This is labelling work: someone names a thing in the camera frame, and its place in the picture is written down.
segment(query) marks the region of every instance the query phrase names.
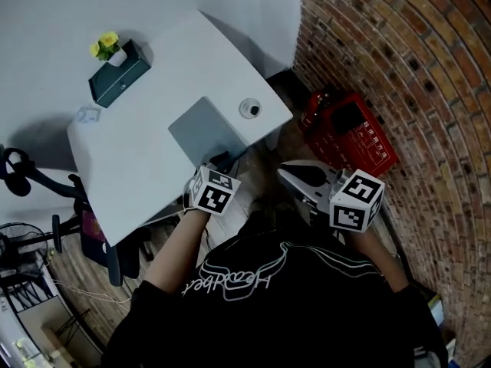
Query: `person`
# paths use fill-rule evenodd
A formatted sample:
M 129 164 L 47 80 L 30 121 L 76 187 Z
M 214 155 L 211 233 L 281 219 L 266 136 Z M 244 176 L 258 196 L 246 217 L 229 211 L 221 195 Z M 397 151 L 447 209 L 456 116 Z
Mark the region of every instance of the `person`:
M 188 211 L 135 290 L 104 366 L 445 366 L 431 312 L 371 232 L 255 209 L 196 260 L 209 214 Z

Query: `small white pot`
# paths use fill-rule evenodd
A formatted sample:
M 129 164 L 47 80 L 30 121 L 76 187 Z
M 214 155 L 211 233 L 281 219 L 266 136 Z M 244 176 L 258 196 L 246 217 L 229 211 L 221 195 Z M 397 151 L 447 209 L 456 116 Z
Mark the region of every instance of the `small white pot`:
M 113 54 L 107 61 L 110 65 L 119 67 L 128 58 L 128 55 L 123 49 L 120 49 L 115 54 Z

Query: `black t-shirt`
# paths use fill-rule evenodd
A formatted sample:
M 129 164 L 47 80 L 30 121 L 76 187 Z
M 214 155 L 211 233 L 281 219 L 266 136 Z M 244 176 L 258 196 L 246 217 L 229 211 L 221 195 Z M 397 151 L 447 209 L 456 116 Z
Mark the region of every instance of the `black t-shirt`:
M 174 295 L 143 282 L 102 361 L 402 367 L 415 351 L 446 358 L 419 292 L 393 293 L 368 258 L 304 228 L 228 240 Z

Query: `teal tissue box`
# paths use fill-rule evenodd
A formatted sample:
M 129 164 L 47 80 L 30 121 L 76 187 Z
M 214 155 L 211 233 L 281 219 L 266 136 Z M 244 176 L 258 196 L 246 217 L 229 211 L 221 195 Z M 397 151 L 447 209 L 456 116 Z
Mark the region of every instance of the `teal tissue box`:
M 136 79 L 150 69 L 141 49 L 133 41 L 129 40 L 123 49 L 128 57 L 121 66 L 106 63 L 89 79 L 92 99 L 97 105 L 109 107 Z

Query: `black chair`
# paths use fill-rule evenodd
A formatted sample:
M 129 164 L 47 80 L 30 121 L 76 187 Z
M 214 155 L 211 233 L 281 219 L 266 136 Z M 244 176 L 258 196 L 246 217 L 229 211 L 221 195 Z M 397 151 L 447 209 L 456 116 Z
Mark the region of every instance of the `black chair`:
M 13 172 L 8 172 L 7 165 L 10 165 Z M 51 234 L 40 237 L 43 241 L 53 239 L 55 249 L 62 253 L 61 237 L 79 232 L 82 252 L 87 258 L 107 268 L 112 285 L 121 286 L 124 276 L 138 278 L 140 273 L 139 251 L 142 251 L 147 261 L 153 260 L 153 256 L 147 252 L 143 243 L 150 240 L 150 230 L 139 228 L 115 246 L 109 245 L 102 231 L 99 230 L 98 233 L 87 231 L 87 220 L 90 219 L 94 223 L 97 222 L 97 219 L 92 212 L 79 177 L 71 174 L 68 178 L 74 186 L 55 182 L 36 169 L 35 163 L 24 151 L 14 148 L 5 149 L 0 144 L 0 179 L 5 181 L 12 193 L 17 196 L 27 196 L 31 191 L 31 183 L 28 181 L 30 179 L 60 196 L 74 199 L 75 217 L 60 223 L 59 217 L 54 215 L 53 231 Z

